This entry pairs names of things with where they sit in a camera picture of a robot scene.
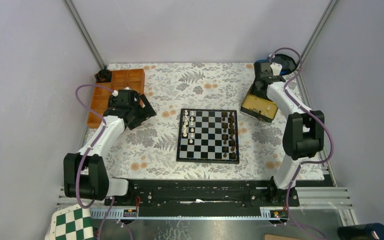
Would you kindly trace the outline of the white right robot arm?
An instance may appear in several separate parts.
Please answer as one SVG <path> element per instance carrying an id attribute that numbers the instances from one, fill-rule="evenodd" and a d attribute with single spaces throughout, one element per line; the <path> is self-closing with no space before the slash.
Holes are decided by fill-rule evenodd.
<path id="1" fill-rule="evenodd" d="M 295 186 L 297 169 L 324 148 L 325 115 L 298 100 L 287 89 L 286 80 L 274 75 L 269 61 L 253 64 L 255 79 L 252 90 L 258 96 L 274 103 L 286 118 L 282 146 L 285 152 L 282 164 L 273 177 L 275 187 L 267 191 L 267 201 L 273 206 L 286 199 L 285 190 Z"/>

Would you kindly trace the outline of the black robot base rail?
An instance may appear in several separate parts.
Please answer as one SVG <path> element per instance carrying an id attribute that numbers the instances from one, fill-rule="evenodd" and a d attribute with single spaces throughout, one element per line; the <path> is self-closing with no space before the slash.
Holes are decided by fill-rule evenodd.
<path id="1" fill-rule="evenodd" d="M 131 179 L 127 194 L 115 197 L 117 207 L 133 207 L 139 217 L 256 217 L 261 207 L 300 205 L 292 189 L 275 190 L 269 180 Z"/>

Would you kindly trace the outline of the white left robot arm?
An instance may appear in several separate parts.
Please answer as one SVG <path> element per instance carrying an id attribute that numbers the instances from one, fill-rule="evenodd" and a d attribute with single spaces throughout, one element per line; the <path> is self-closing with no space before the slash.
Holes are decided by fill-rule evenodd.
<path id="1" fill-rule="evenodd" d="M 129 88 L 113 91 L 92 139 L 64 157 L 65 196 L 95 201 L 116 197 L 124 206 L 132 204 L 135 192 L 129 188 L 129 181 L 109 177 L 104 157 L 126 129 L 133 130 L 154 116 L 156 112 L 144 94 Z"/>

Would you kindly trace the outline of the gold metal tin box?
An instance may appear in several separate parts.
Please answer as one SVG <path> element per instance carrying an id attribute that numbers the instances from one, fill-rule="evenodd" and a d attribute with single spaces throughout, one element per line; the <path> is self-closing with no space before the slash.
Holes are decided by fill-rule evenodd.
<path id="1" fill-rule="evenodd" d="M 266 123 L 273 122 L 278 109 L 274 102 L 252 94 L 247 94 L 240 106 L 241 113 Z"/>

